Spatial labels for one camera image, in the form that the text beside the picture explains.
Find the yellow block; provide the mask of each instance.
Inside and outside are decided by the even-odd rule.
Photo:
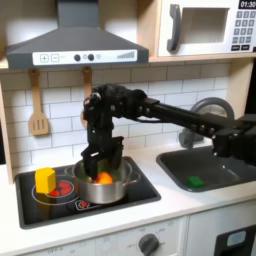
[[[36,192],[49,194],[56,188],[56,174],[52,168],[38,169],[35,173]]]

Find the white countertop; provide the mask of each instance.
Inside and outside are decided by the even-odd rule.
[[[155,161],[160,153],[179,149],[169,145],[124,152],[135,160],[157,189],[162,197],[160,201],[30,230],[20,228],[16,188],[8,185],[6,167],[0,166],[0,255],[47,249],[256,198],[256,182],[203,193],[180,189]]]

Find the microwave display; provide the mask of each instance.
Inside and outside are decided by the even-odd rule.
[[[255,9],[256,10],[256,0],[240,0],[239,2],[239,9],[244,10],[250,10]]]

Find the microwave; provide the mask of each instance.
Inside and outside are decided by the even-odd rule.
[[[256,0],[162,0],[158,56],[256,52]]]

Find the oven knob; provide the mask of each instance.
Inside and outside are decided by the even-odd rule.
[[[150,256],[157,250],[159,240],[154,234],[147,234],[139,241],[139,248],[144,256]]]

